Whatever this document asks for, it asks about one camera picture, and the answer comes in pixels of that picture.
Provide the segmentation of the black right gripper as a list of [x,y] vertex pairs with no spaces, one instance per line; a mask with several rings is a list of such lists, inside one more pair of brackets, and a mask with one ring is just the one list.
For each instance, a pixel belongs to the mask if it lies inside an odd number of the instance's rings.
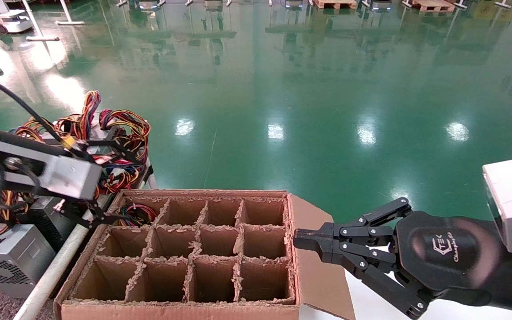
[[[410,201],[398,198],[344,224],[298,228],[293,245],[314,251],[322,263],[340,265],[412,320],[425,312],[424,300],[491,304],[490,281],[502,257],[495,225],[468,217],[411,212]],[[401,217],[395,229],[387,225]],[[396,279],[405,287],[379,269],[382,252],[371,262],[372,250],[354,244],[387,243],[394,233],[399,261]]]

